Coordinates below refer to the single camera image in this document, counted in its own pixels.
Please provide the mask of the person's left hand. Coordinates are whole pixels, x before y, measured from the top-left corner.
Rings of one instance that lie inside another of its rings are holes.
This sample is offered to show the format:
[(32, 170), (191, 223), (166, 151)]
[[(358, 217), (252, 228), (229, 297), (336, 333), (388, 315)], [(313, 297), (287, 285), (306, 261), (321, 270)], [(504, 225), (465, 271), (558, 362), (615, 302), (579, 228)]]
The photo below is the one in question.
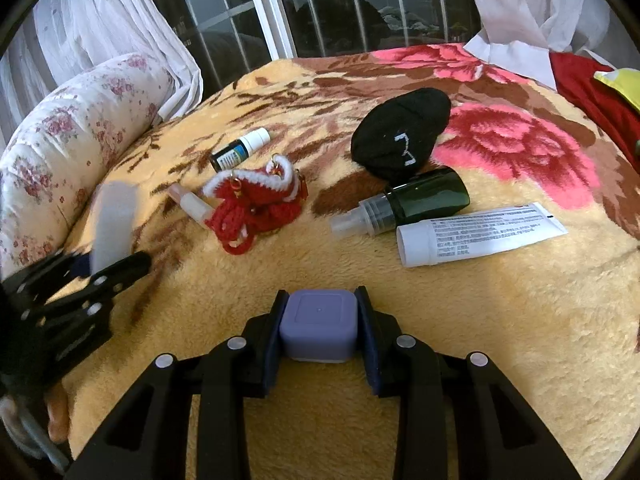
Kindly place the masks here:
[(70, 433), (68, 394), (58, 382), (41, 401), (9, 393), (1, 397), (1, 421), (11, 441), (27, 457), (47, 460), (58, 474), (70, 464), (63, 450)]

